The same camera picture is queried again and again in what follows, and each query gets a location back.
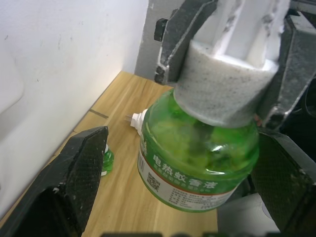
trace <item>bottle label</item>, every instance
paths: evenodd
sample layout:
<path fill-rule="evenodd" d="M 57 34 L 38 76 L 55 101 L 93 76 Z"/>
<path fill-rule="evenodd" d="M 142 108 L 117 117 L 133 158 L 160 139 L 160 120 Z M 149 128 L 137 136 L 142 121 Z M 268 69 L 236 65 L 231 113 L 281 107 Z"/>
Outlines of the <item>bottle label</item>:
<path fill-rule="evenodd" d="M 227 191 L 227 185 L 221 182 L 188 176 L 148 149 L 142 139 L 138 171 L 148 189 L 170 206 L 188 211 L 211 210 L 226 202 L 236 189 Z"/>

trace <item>wooden surface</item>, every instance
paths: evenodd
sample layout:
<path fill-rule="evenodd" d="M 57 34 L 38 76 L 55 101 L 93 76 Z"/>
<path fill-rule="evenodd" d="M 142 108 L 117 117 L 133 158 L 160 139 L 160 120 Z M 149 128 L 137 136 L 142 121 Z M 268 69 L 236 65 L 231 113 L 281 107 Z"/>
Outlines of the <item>wooden surface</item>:
<path fill-rule="evenodd" d="M 73 136 L 107 125 L 108 144 L 115 154 L 113 171 L 101 177 L 83 237 L 99 237 L 104 232 L 160 232 L 166 237 L 185 232 L 201 236 L 203 232 L 217 231 L 216 210 L 207 213 L 175 210 L 158 201 L 138 174 L 139 135 L 129 126 L 125 116 L 142 112 L 169 89 L 121 72 L 71 133 Z"/>

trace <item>white nozzle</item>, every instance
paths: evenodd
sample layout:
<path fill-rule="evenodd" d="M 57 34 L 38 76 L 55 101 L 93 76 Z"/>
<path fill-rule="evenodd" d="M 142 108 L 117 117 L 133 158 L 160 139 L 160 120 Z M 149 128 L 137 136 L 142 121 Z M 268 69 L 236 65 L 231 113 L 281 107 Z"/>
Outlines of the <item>white nozzle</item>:
<path fill-rule="evenodd" d="M 178 105 L 213 126 L 247 125 L 278 70 L 289 2 L 219 1 L 190 43 L 174 91 Z"/>
<path fill-rule="evenodd" d="M 145 117 L 147 110 L 148 109 L 145 109 L 143 112 L 141 112 L 139 114 L 133 114 L 132 121 L 130 122 L 130 125 L 132 127 L 136 128 L 139 135 L 140 135 L 141 130 L 142 130 L 142 125 L 143 125 L 144 117 Z"/>

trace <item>barcode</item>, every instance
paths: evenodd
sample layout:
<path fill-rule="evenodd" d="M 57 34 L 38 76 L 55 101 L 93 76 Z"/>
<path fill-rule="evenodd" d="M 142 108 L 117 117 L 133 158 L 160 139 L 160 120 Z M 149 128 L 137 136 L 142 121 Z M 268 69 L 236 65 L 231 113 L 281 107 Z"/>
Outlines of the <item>barcode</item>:
<path fill-rule="evenodd" d="M 138 155 L 138 169 L 142 172 L 144 172 L 144 166 L 145 166 L 145 163 L 141 157 L 141 154 L 139 153 Z"/>
<path fill-rule="evenodd" d="M 158 182 L 150 173 L 148 173 L 147 182 L 150 186 L 153 187 L 158 192 L 158 189 L 160 187 L 160 182 Z"/>

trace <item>white wall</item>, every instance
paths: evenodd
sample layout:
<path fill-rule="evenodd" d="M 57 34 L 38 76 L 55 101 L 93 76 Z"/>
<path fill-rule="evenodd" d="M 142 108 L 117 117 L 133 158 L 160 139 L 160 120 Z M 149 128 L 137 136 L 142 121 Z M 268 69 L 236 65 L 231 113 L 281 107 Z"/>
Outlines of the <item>white wall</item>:
<path fill-rule="evenodd" d="M 0 114 L 0 218 L 120 70 L 134 72 L 147 0 L 2 0 L 25 86 Z"/>

